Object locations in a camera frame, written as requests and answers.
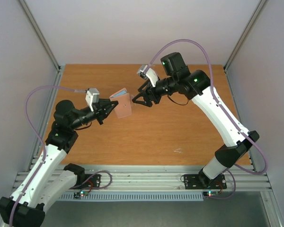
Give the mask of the pink card holder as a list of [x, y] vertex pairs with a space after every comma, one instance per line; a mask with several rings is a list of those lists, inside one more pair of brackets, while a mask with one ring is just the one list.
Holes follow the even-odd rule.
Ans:
[[117, 101], [118, 105], [114, 108], [117, 118], [128, 117], [132, 114], [131, 97], [126, 88], [123, 88], [110, 97], [111, 101]]

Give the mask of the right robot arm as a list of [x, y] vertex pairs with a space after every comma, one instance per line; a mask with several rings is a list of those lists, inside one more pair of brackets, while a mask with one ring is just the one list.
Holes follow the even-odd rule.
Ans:
[[190, 72], [182, 55], [173, 52], [161, 58], [167, 78], [160, 79], [153, 69], [142, 65], [137, 74], [145, 80], [132, 99], [136, 104], [151, 107], [158, 104], [162, 96], [179, 93], [197, 105], [219, 132], [224, 145], [212, 160], [198, 173], [197, 181], [203, 188], [211, 187], [223, 171], [231, 168], [247, 153], [259, 139], [256, 131], [249, 131], [240, 124], [211, 87], [210, 78], [202, 70]]

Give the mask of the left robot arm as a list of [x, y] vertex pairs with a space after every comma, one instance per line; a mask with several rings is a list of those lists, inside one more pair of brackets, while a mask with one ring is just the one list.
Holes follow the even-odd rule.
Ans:
[[110, 99], [99, 99], [80, 110], [70, 100], [56, 105], [54, 122], [39, 159], [21, 185], [9, 197], [0, 199], [4, 223], [11, 227], [39, 227], [62, 194], [85, 185], [85, 169], [76, 164], [68, 164], [53, 182], [48, 181], [76, 142], [78, 128], [93, 120], [102, 124], [117, 105]]

